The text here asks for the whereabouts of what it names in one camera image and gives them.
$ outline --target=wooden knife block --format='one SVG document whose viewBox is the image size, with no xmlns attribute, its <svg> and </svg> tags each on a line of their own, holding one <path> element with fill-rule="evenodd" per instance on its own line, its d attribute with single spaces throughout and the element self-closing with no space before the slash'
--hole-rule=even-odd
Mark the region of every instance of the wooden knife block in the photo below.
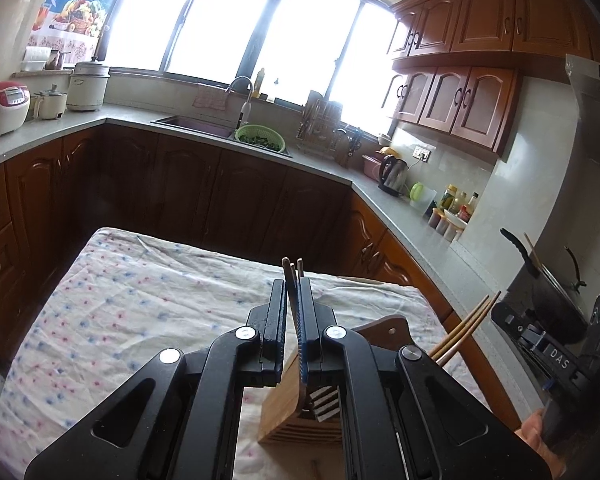
<svg viewBox="0 0 600 480">
<path fill-rule="evenodd" d="M 371 345 L 388 350 L 398 351 L 404 345 L 413 344 L 404 316 L 386 316 L 353 330 L 362 334 Z M 280 384 L 270 391 L 262 403 L 259 443 L 312 446 L 342 444 L 340 416 L 334 416 L 324 422 L 315 420 L 308 409 L 307 393 L 300 384 L 296 353 L 285 367 Z"/>
</svg>

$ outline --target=black device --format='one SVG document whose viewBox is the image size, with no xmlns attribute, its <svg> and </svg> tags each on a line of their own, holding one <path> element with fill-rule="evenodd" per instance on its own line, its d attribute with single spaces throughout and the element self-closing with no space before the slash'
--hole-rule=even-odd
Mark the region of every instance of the black device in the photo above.
<svg viewBox="0 0 600 480">
<path fill-rule="evenodd" d="M 578 356 L 506 303 L 495 305 L 491 318 L 546 380 L 543 389 L 550 401 L 542 426 L 545 443 L 565 452 L 561 445 L 574 434 L 590 437 L 600 424 L 600 295 Z"/>
<path fill-rule="evenodd" d="M 347 479 L 551 478 L 426 352 L 371 346 L 299 278 L 276 280 L 269 304 L 209 348 L 160 352 L 35 457 L 25 479 L 230 479 L 243 388 L 280 382 L 287 297 L 302 383 L 339 389 Z"/>
</svg>

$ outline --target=rice cooker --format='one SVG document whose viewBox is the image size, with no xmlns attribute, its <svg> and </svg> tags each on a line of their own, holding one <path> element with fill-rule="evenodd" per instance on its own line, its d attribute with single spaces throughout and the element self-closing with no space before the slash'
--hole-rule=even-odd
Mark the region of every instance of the rice cooker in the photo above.
<svg viewBox="0 0 600 480">
<path fill-rule="evenodd" d="M 0 136 L 24 124 L 29 111 L 29 89 L 16 81 L 0 81 Z"/>
<path fill-rule="evenodd" d="M 109 77 L 107 65 L 97 61 L 76 63 L 69 83 L 66 107 L 77 112 L 99 110 Z"/>
</svg>

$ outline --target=red and white rice cooker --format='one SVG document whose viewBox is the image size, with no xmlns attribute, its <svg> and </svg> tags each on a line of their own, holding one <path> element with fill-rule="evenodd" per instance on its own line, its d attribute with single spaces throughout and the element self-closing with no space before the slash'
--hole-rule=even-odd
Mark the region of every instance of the red and white rice cooker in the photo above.
<svg viewBox="0 0 600 480">
<path fill-rule="evenodd" d="M 0 81 L 0 136 L 24 124 L 29 111 L 29 89 L 15 81 Z"/>
</svg>

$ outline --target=power outlet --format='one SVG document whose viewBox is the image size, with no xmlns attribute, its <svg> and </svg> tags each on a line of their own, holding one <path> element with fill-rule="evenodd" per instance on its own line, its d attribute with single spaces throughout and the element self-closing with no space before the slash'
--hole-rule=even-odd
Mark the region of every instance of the power outlet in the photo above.
<svg viewBox="0 0 600 480">
<path fill-rule="evenodd" d="M 415 158 L 419 158 L 422 162 L 428 162 L 429 155 L 431 155 L 431 152 L 429 150 L 421 148 L 420 146 L 417 146 L 416 149 L 413 150 L 413 156 Z"/>
</svg>

